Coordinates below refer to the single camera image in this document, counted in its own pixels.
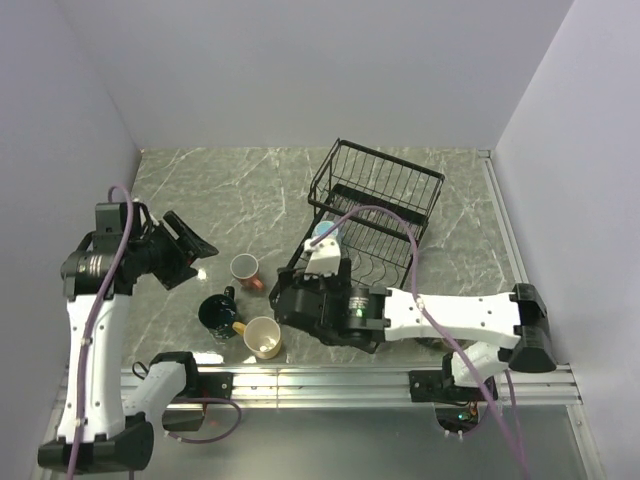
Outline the black box under rail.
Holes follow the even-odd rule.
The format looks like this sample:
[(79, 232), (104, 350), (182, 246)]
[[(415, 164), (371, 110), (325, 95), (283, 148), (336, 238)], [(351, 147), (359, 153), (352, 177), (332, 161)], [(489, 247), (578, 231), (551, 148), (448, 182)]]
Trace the black box under rail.
[(203, 425), (205, 414), (201, 404), (170, 405), (162, 415), (162, 426), (169, 432), (196, 432)]

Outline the cream yellow mug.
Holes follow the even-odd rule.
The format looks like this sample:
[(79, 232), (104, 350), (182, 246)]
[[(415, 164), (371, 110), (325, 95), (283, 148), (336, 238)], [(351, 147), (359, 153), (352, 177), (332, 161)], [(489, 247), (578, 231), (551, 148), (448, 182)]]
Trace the cream yellow mug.
[(248, 323), (234, 322), (233, 330), (243, 338), (245, 346), (262, 360), (276, 357), (282, 346), (280, 325), (269, 317), (256, 317)]

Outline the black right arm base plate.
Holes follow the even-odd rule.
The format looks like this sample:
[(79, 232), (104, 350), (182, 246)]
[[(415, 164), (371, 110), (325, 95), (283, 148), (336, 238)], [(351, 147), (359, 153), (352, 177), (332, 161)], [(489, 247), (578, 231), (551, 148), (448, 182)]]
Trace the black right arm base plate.
[(463, 407), (472, 402), (485, 401), (475, 382), (471, 387), (454, 383), (453, 376), (436, 370), (408, 372), (409, 394), (412, 403), (439, 403)]

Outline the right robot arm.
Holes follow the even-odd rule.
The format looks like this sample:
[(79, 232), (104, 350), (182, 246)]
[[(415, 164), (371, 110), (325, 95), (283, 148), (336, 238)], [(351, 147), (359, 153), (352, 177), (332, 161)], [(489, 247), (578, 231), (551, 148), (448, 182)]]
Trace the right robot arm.
[(532, 284), (518, 283), (488, 296), (413, 294), (351, 281), (351, 262), (337, 274), (308, 275), (281, 268), (270, 295), (276, 320), (327, 346), (374, 353), (404, 339), (462, 340), (470, 347), (442, 361), (435, 383), (452, 399), (462, 399), (505, 369), (538, 374), (556, 369), (548, 311)]

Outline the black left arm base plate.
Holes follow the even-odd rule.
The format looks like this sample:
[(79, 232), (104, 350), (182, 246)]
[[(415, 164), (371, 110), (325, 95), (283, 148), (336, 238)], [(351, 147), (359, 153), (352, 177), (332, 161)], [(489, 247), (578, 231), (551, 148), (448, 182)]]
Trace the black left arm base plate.
[(213, 398), (230, 400), (234, 375), (228, 371), (205, 372), (197, 376), (189, 375), (185, 388), (172, 400), (182, 404), (197, 398)]

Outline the black wire dish rack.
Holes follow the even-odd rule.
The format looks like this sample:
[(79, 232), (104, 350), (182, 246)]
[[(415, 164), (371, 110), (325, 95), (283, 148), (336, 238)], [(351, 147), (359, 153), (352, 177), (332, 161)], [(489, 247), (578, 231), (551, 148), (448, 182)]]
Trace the black wire dish rack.
[(316, 174), (308, 194), (313, 220), (303, 235), (335, 223), (362, 205), (336, 229), (342, 256), (351, 260), (353, 285), (404, 288), (413, 261), (407, 231), (420, 242), (440, 197), (445, 176), (430, 168), (338, 139)]

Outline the light blue mug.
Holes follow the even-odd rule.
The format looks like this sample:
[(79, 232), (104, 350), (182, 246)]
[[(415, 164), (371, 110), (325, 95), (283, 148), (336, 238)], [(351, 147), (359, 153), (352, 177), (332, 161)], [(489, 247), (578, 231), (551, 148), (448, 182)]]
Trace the light blue mug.
[[(335, 223), (331, 220), (320, 221), (315, 225), (312, 231), (311, 240), (315, 240), (316, 238), (324, 235), (334, 225)], [(342, 240), (342, 231), (340, 228), (336, 227), (334, 230), (331, 231), (330, 235), (327, 238), (319, 242), (316, 246), (313, 247), (313, 249), (317, 250), (321, 247), (326, 247), (329, 245), (334, 245), (337, 248), (342, 249), (341, 240)]]

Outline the pink mug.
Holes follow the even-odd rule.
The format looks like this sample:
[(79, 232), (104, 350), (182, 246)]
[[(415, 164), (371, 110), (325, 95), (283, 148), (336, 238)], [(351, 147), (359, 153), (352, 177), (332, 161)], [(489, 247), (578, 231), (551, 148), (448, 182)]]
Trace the pink mug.
[(252, 254), (236, 255), (230, 262), (230, 272), (243, 288), (254, 291), (264, 289), (259, 277), (259, 262)]

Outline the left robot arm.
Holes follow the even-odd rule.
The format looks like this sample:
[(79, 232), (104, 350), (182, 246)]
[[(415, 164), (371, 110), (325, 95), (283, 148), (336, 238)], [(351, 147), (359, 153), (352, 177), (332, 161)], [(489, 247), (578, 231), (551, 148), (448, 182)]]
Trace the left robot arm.
[(141, 471), (173, 400), (189, 402), (202, 379), (192, 353), (156, 355), (142, 383), (121, 396), (125, 322), (134, 286), (154, 276), (167, 290), (196, 277), (193, 263), (218, 250), (173, 211), (156, 221), (141, 202), (95, 207), (95, 228), (61, 267), (70, 328), (64, 411), (41, 468), (83, 474)]

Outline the dark green mug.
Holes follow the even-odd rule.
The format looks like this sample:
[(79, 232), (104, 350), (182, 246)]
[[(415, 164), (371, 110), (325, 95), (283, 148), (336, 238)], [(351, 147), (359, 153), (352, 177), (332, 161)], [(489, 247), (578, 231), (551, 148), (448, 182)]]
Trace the dark green mug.
[(198, 319), (218, 340), (227, 340), (235, 336), (233, 324), (239, 320), (235, 288), (227, 286), (222, 294), (206, 298), (199, 307)]

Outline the white aluminium side rail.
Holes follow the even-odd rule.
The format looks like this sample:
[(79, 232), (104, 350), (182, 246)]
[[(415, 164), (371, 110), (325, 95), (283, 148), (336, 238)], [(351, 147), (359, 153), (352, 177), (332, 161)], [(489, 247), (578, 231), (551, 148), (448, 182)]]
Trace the white aluminium side rail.
[(513, 370), (522, 372), (553, 371), (557, 360), (553, 354), (546, 305), (536, 287), (529, 283), (492, 164), (491, 151), (479, 150), (478, 155), (483, 164), (499, 229), (516, 280), (511, 299), (517, 304), (521, 314), (521, 326), (517, 325), (515, 328), (516, 333), (520, 334), (520, 340), (514, 348), (509, 365)]

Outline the aluminium front rail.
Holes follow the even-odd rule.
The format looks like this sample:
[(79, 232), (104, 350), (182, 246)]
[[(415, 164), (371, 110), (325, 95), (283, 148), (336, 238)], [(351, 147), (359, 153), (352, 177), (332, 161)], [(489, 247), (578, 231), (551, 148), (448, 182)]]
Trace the aluminium front rail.
[[(202, 365), (200, 372), (234, 375), (231, 400), (243, 408), (409, 407), (408, 372), (413, 366)], [(573, 372), (560, 366), (542, 374), (511, 373), (517, 405), (581, 405)]]

